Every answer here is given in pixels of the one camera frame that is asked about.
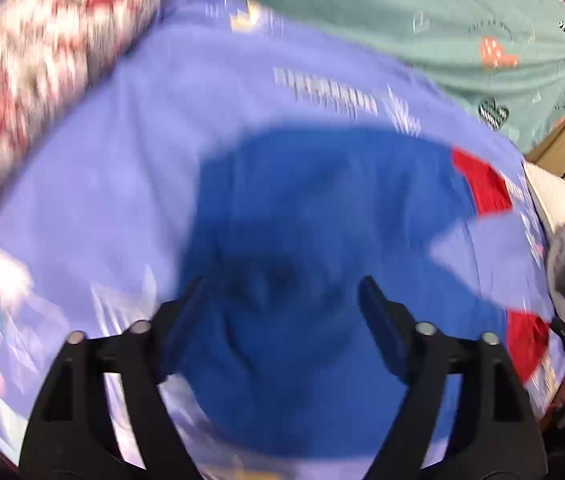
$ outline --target printed pattern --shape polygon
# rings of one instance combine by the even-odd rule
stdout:
[[[149,25],[160,0],[4,0],[0,185],[45,126]]]

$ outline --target green fabric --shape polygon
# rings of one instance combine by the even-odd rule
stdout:
[[[257,1],[399,57],[472,114],[479,115],[480,104],[493,99],[495,108],[509,112],[501,110],[501,122],[506,120],[499,130],[522,152],[537,146],[565,117],[561,0]],[[518,65],[486,68],[481,47],[487,37],[495,38],[507,56],[517,57]]]

